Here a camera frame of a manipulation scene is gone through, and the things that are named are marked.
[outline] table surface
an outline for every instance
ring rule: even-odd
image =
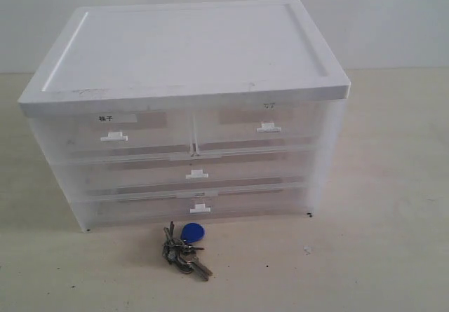
[[[79,231],[16,103],[31,76],[0,75],[0,311],[446,312],[449,69],[347,73],[317,215],[204,224],[207,283],[164,224]]]

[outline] white drawer handle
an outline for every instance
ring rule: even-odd
[[[127,142],[128,136],[123,135],[123,132],[109,132],[107,137],[101,137],[101,142]]]
[[[274,123],[262,123],[260,128],[257,128],[258,133],[264,132],[281,132],[282,128],[279,126],[274,126]]]
[[[191,170],[190,174],[185,176],[186,179],[206,179],[209,177],[208,173],[204,173],[203,170]]]
[[[190,214],[195,214],[197,212],[210,212],[210,207],[206,207],[206,204],[200,203],[195,205],[195,208],[190,209]]]

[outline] storage drawer organizer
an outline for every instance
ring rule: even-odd
[[[299,0],[85,7],[19,103],[87,231],[312,216],[349,87]]]

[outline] white lid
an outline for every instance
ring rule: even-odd
[[[271,90],[338,99],[349,85],[299,0],[87,7],[75,11],[19,103],[28,116],[140,111],[155,108],[154,97],[158,109]]]

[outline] blue key fob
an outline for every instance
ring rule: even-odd
[[[181,239],[187,244],[192,244],[202,240],[204,237],[204,228],[197,223],[188,223],[182,228]]]

